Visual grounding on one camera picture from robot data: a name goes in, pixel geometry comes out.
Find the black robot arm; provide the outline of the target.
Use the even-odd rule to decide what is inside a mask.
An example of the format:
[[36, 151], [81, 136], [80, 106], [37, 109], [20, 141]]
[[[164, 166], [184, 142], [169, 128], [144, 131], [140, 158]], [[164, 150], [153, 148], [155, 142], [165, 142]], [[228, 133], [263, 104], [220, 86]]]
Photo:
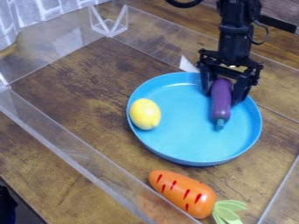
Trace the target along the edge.
[[232, 87], [231, 104], [247, 98], [250, 89], [259, 82], [263, 65], [250, 58], [254, 40], [254, 25], [258, 24], [262, 3], [259, 0], [217, 0], [221, 16], [219, 25], [219, 47], [216, 51], [200, 49], [197, 68], [204, 94], [211, 93], [211, 84], [221, 75], [236, 82]]

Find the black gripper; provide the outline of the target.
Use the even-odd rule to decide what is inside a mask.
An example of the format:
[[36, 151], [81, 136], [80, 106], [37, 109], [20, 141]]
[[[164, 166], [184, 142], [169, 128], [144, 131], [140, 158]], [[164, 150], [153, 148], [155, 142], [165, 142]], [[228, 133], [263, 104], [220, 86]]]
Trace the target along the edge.
[[200, 84], [205, 95], [211, 94], [211, 84], [217, 75], [229, 77], [236, 82], [232, 88], [231, 105], [243, 102], [252, 86], [258, 84], [263, 66], [250, 58], [254, 41], [254, 25], [219, 27], [219, 48], [216, 51], [201, 48], [197, 68]]

